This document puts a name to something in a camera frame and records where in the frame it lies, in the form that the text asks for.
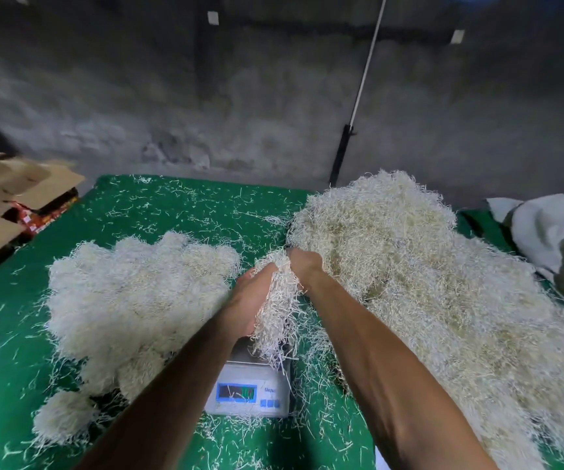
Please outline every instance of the green table surface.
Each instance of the green table surface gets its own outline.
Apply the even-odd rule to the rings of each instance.
[[[302,190],[212,181],[101,177],[80,203],[4,262],[0,266],[0,469],[66,469],[83,451],[52,447],[36,455],[29,446],[32,413],[58,387],[74,388],[72,367],[52,363],[54,348],[43,330],[49,313],[40,302],[48,287],[47,267],[56,258],[69,255],[81,241],[110,247],[135,235],[154,242],[166,231],[176,230],[212,245],[230,241],[247,268],[284,243],[286,226],[274,217],[290,219],[308,195]],[[459,231],[476,235],[471,221],[461,216]],[[499,236],[485,238],[510,249]],[[301,373],[301,362],[296,369]],[[306,408],[305,426],[294,426],[291,419],[270,420],[245,433],[236,432],[228,418],[202,417],[180,468],[248,469],[255,462],[279,469],[375,468],[372,438],[355,401],[333,380],[328,383],[315,387],[309,402],[295,402],[296,407]],[[334,411],[324,419],[326,409]],[[556,462],[552,468],[562,470],[564,465]]]

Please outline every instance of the gray wall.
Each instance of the gray wall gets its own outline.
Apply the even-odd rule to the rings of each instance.
[[[403,169],[457,206],[564,192],[564,10],[388,3],[384,25],[464,27],[465,43],[379,43],[340,184]],[[0,0],[0,132],[91,180],[324,189],[379,4]]]

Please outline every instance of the human arm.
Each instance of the human arm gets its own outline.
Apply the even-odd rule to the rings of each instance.
[[[497,470],[462,412],[406,345],[321,268],[290,249],[369,431],[394,470]]]
[[[228,303],[123,411],[75,470],[173,470],[236,341],[254,331],[274,264],[246,272]]]

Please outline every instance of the hand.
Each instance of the hand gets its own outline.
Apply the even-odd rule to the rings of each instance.
[[[237,326],[238,338],[253,334],[255,316],[267,299],[273,272],[277,270],[276,265],[271,262],[254,276],[254,269],[249,269],[236,281],[224,310],[227,310],[231,324]]]
[[[304,292],[308,292],[310,280],[323,272],[323,259],[316,252],[303,251],[297,247],[287,249],[286,254],[291,260],[291,270],[299,279]]]

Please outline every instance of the digital scale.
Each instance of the digital scale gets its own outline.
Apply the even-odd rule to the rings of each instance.
[[[204,409],[214,415],[288,416],[291,360],[273,369],[251,354],[249,345],[249,338],[236,343]]]

